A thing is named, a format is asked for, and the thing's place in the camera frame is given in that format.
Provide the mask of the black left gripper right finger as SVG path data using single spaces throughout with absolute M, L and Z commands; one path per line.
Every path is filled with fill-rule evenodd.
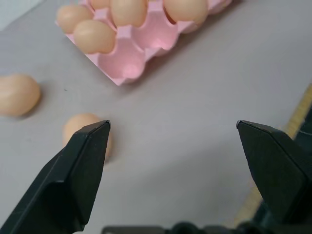
M 252 178 L 274 220 L 311 224 L 312 157 L 273 127 L 244 120 L 236 127 Z

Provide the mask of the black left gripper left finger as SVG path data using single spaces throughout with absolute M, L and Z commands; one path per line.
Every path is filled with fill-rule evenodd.
M 2 234 L 73 234 L 89 222 L 111 124 L 83 127 L 44 165 L 0 229 Z

